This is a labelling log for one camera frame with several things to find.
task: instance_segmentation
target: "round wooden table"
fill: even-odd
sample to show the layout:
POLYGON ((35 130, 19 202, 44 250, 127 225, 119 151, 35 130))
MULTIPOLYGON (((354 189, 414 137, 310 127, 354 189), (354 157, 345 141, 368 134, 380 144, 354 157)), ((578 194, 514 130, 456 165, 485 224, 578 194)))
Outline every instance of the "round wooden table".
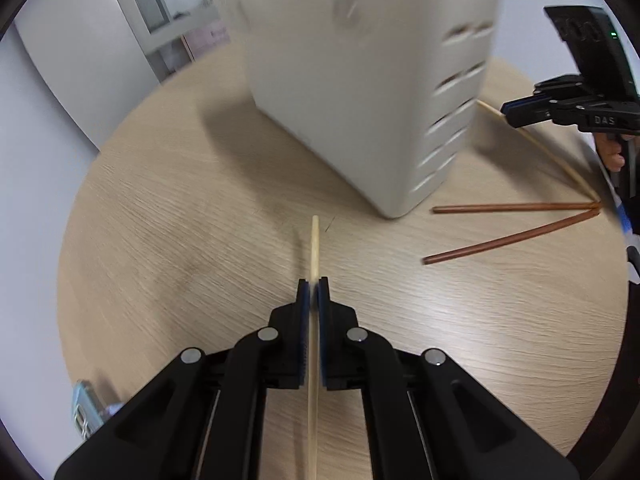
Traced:
MULTIPOLYGON (((494 106, 531 84, 492 62, 494 106)), ((603 197, 595 156, 572 128, 535 128, 603 197)), ((66 228, 58 322, 72 380, 123 399, 188 346, 230 348, 294 299, 313 214, 332 298, 399 349, 445 349, 562 452, 607 387, 626 314, 626 255, 603 214, 540 238, 422 266, 427 254, 568 216, 437 216, 433 205, 583 202, 524 138, 478 110, 449 179, 414 211, 381 218, 327 164, 261 114, 241 48, 169 80, 121 124, 82 185, 66 228)), ((323 392, 319 476, 370 478, 358 392, 323 392)), ((270 391, 263 479, 302 468, 306 397, 270 391)))

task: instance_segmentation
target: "human hand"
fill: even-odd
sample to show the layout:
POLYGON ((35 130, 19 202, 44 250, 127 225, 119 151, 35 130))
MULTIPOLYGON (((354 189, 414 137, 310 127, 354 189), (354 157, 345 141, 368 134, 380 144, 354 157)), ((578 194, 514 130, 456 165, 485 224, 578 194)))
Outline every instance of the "human hand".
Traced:
MULTIPOLYGON (((633 139, 633 137, 630 135, 622 136, 625 140, 633 139)), ((620 143, 609 139, 607 134, 603 133, 593 134, 593 140, 596 142, 596 149, 605 167, 613 173, 619 172, 625 165, 625 158, 620 155, 622 152, 620 143)))

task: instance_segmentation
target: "wooden chopstick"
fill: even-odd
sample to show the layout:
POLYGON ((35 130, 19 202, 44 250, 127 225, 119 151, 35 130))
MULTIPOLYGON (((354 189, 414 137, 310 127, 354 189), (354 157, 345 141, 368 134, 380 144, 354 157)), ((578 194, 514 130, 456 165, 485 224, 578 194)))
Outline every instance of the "wooden chopstick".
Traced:
POLYGON ((320 279, 320 220, 311 221, 311 258, 309 262, 309 327, 306 405, 306 480, 318 478, 318 396, 320 390, 320 320, 317 288, 320 279))
MULTIPOLYGON (((504 115, 501 113, 500 110, 497 110, 496 108, 492 107, 490 104, 485 103, 484 101, 481 101, 480 99, 478 99, 478 105, 482 108, 484 108, 485 110, 487 110, 488 112, 492 113, 493 115, 500 117, 501 120, 506 121, 506 119, 504 118, 504 115)), ((580 173, 578 173, 577 171, 574 170, 574 168, 571 167, 571 165, 569 165, 567 163, 567 161, 562 160, 562 158, 560 158, 559 156, 557 156, 555 153, 553 153, 548 147, 546 147, 542 142, 540 142, 539 140, 536 139, 536 137, 534 137, 533 135, 531 135, 526 129, 524 128, 516 128, 516 131, 521 134, 523 137, 525 137, 531 144, 534 144, 538 149, 540 149, 543 153, 545 153, 546 156, 548 156, 552 161, 554 161, 558 166, 560 166, 560 168, 562 168, 562 170, 594 201, 594 202, 600 202, 600 196, 598 195, 598 193, 593 189, 593 187, 591 187, 586 180, 583 179, 583 177, 580 175, 580 173)))
POLYGON ((436 214, 496 213, 508 211, 572 211, 598 209, 600 202, 533 202, 519 204, 469 204, 437 205, 431 209, 436 214))
POLYGON ((422 259, 422 263, 424 265, 437 264, 440 262, 446 262, 447 260, 453 260, 454 258, 461 258, 462 256, 470 256, 472 254, 482 253, 483 251, 490 251, 491 249, 497 249, 498 247, 504 247, 506 245, 516 244, 524 240, 529 240, 531 238, 552 233, 553 231, 558 231, 559 229, 569 227, 570 225, 584 222, 589 218, 594 218, 595 216, 599 215, 599 213, 600 213, 599 207, 596 209, 589 209, 587 211, 584 211, 583 213, 578 213, 577 215, 570 216, 569 218, 564 218, 556 222, 552 222, 551 224, 546 224, 540 227, 536 227, 534 229, 529 229, 528 231, 523 231, 521 233, 517 233, 514 235, 505 236, 503 238, 496 238, 495 240, 490 240, 488 242, 483 242, 481 244, 476 244, 476 245, 464 247, 461 249, 455 249, 453 251, 447 251, 446 253, 432 254, 431 256, 425 256, 422 259))

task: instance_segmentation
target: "wooden tabletop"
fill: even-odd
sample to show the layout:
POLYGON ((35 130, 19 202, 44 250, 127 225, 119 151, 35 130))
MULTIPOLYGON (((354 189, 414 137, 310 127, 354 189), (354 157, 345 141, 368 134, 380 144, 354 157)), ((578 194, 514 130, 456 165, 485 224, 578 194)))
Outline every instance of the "wooden tabletop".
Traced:
MULTIPOLYGON (((494 61, 482 98, 531 84, 494 61)), ((536 134, 607 191, 572 128, 536 134)), ((512 234, 571 212, 437 216, 434 205, 580 202, 585 197, 514 130, 479 109, 449 179, 398 220, 254 106, 231 44, 149 96, 104 145, 60 256, 58 322, 72 380, 132 396, 188 346, 229 348, 294 299, 320 216, 332 298, 402 350, 445 349, 524 421, 568 452, 616 363, 626 256, 612 211, 534 240, 433 266, 427 254, 512 234)), ((269 392, 263 479, 302 467, 304 392, 269 392)), ((319 476, 370 478, 357 392, 324 392, 319 476)))

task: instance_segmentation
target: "brown chopstick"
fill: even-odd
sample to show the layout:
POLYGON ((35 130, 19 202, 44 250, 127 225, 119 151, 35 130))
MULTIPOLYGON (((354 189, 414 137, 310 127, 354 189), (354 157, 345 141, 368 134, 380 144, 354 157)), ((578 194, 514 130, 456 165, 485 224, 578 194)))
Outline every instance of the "brown chopstick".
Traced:
POLYGON ((483 251, 490 251, 491 249, 496 249, 498 247, 504 247, 506 245, 516 244, 524 240, 529 240, 531 238, 552 233, 553 231, 558 231, 559 229, 569 227, 570 225, 584 222, 589 218, 594 218, 595 216, 599 215, 599 213, 600 213, 600 205, 598 204, 598 207, 595 209, 589 209, 587 211, 584 211, 583 213, 578 213, 577 215, 570 216, 569 218, 564 218, 556 222, 552 222, 551 224, 546 224, 540 227, 536 227, 534 229, 529 229, 528 231, 523 231, 521 233, 516 233, 514 235, 505 236, 503 238, 496 238, 495 240, 490 240, 488 242, 483 242, 481 244, 476 244, 469 247, 463 247, 461 249, 455 249, 453 251, 447 251, 446 253, 432 254, 431 256, 425 256, 422 259, 422 263, 424 265, 437 264, 440 262, 446 262, 447 260, 453 260, 454 258, 461 258, 462 256, 470 256, 471 254, 482 253, 483 251))
POLYGON ((431 209, 432 213, 495 213, 506 211, 569 211, 598 209, 600 202, 539 202, 520 204, 469 204, 439 205, 431 209))

